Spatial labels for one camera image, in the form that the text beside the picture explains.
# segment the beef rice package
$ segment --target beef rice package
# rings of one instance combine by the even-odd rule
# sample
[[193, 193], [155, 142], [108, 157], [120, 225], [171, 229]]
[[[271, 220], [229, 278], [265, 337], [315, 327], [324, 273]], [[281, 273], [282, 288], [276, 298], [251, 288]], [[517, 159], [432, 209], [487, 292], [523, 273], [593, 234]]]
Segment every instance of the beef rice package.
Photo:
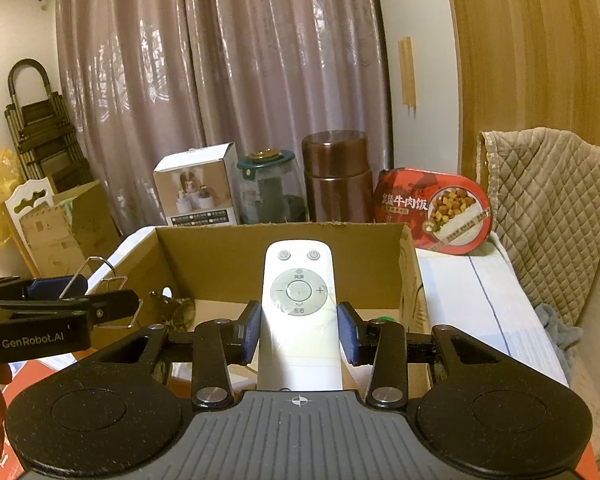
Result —
[[464, 176], [429, 171], [383, 171], [374, 193], [376, 222], [403, 222], [417, 248], [466, 254], [491, 230], [486, 193]]

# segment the blue stripe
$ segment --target blue stripe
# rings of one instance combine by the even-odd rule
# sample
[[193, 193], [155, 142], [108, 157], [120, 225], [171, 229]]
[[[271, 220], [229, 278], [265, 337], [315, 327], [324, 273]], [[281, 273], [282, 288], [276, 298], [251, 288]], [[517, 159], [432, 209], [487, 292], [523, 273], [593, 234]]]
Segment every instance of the blue stripe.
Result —
[[471, 256], [469, 256], [469, 262], [471, 263], [471, 266], [474, 269], [474, 274], [475, 274], [475, 277], [478, 279], [478, 283], [480, 283], [480, 288], [482, 289], [482, 293], [484, 294], [484, 297], [486, 298], [487, 303], [489, 303], [489, 306], [491, 307], [491, 311], [493, 312], [493, 317], [496, 320], [496, 323], [498, 325], [498, 330], [500, 330], [500, 335], [502, 336], [502, 340], [504, 341], [504, 346], [506, 346], [506, 348], [507, 348], [507, 354], [509, 354], [509, 357], [512, 357], [511, 350], [509, 349], [509, 343], [507, 342], [507, 338], [504, 336], [504, 331], [502, 330], [502, 325], [500, 324], [500, 320], [498, 319], [498, 315], [496, 314], [496, 309], [493, 307], [493, 303], [491, 303], [491, 300], [489, 299], [489, 295], [487, 294], [487, 291], [484, 290], [484, 285], [482, 284], [482, 280], [480, 279], [480, 274], [478, 274], [478, 271], [475, 269], [474, 261], [471, 259]]

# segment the orange object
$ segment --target orange object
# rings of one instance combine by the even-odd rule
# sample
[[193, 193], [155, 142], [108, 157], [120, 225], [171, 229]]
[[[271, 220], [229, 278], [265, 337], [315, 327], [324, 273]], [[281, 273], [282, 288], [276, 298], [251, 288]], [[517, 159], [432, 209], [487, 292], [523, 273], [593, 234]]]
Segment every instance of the orange object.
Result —
[[72, 352], [72, 355], [76, 361], [79, 361], [80, 359], [90, 356], [94, 352], [95, 350], [93, 348], [89, 348], [88, 350], [78, 350], [77, 352]]
[[374, 205], [376, 222], [408, 224], [420, 249], [467, 254], [491, 230], [487, 195], [464, 176], [407, 168], [382, 171]]
[[[11, 384], [3, 390], [7, 406], [22, 390], [28, 388], [33, 383], [49, 377], [52, 373], [54, 371], [51, 368], [39, 361], [27, 361], [16, 373]], [[23, 472], [24, 470], [13, 452], [11, 444], [8, 440], [5, 440], [2, 458], [0, 459], [0, 480], [17, 480]]]
[[593, 448], [591, 443], [585, 449], [580, 463], [576, 468], [578, 473], [584, 480], [600, 480], [600, 473], [598, 473], [598, 465], [596, 464], [596, 456], [593, 454]]

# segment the food image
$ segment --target food image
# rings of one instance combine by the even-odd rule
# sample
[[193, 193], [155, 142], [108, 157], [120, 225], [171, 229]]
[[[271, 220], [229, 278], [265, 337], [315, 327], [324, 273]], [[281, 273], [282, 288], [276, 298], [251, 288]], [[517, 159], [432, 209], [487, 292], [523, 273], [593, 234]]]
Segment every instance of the food image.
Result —
[[468, 207], [476, 202], [475, 197], [470, 196], [469, 192], [461, 187], [443, 189], [434, 197], [433, 208], [429, 213], [429, 219], [437, 227], [434, 228], [434, 231], [438, 231], [443, 225], [460, 213], [464, 213]]
[[[473, 193], [462, 187], [446, 187], [433, 196], [427, 221], [433, 235], [438, 240], [443, 240], [468, 222], [477, 219], [482, 211], [482, 206]], [[475, 226], [450, 240], [450, 245], [470, 243], [480, 233], [481, 228], [482, 222], [477, 222]]]

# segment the black circular pad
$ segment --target black circular pad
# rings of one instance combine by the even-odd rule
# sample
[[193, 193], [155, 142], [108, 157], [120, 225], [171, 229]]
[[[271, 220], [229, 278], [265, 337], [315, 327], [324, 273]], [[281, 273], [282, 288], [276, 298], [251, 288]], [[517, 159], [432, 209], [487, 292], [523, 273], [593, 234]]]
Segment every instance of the black circular pad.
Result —
[[481, 423], [504, 433], [524, 433], [542, 424], [547, 411], [537, 397], [514, 390], [487, 392], [474, 400], [474, 415]]
[[60, 397], [51, 406], [51, 416], [63, 428], [96, 431], [108, 428], [126, 412], [123, 397], [110, 392], [85, 388]]
[[574, 467], [590, 434], [586, 405], [537, 372], [519, 381], [489, 367], [449, 377], [424, 395], [416, 424], [428, 445], [445, 461], [490, 476], [545, 478]]
[[180, 429], [180, 403], [151, 378], [107, 364], [57, 377], [8, 410], [9, 440], [25, 467], [58, 477], [118, 474], [158, 455]]

